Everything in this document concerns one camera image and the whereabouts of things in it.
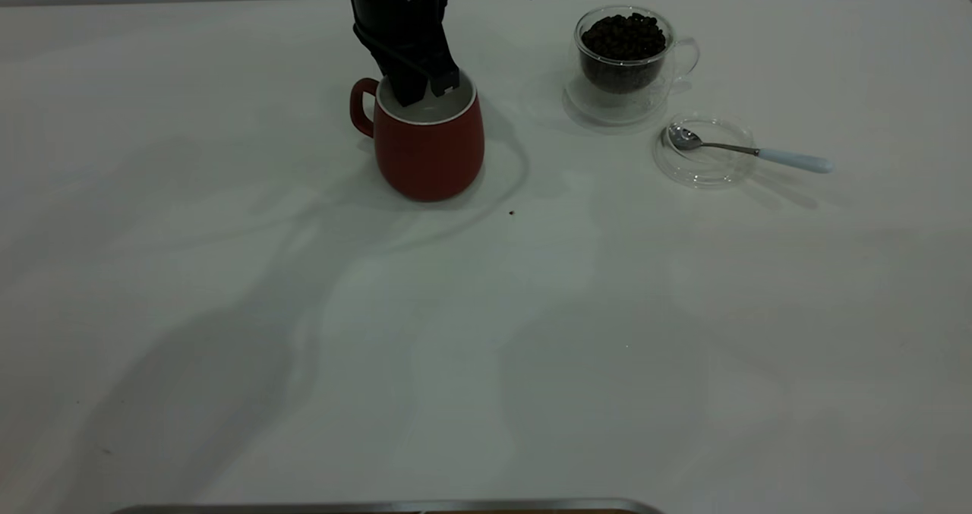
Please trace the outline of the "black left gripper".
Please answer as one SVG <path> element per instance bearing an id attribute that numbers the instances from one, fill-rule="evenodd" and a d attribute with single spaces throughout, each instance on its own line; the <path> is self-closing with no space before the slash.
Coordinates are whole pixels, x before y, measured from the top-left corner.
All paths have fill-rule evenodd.
<path id="1" fill-rule="evenodd" d="M 396 101 L 412 106 L 426 96 L 461 88 L 442 27 L 448 0 L 351 0 L 353 30 L 388 76 Z"/>

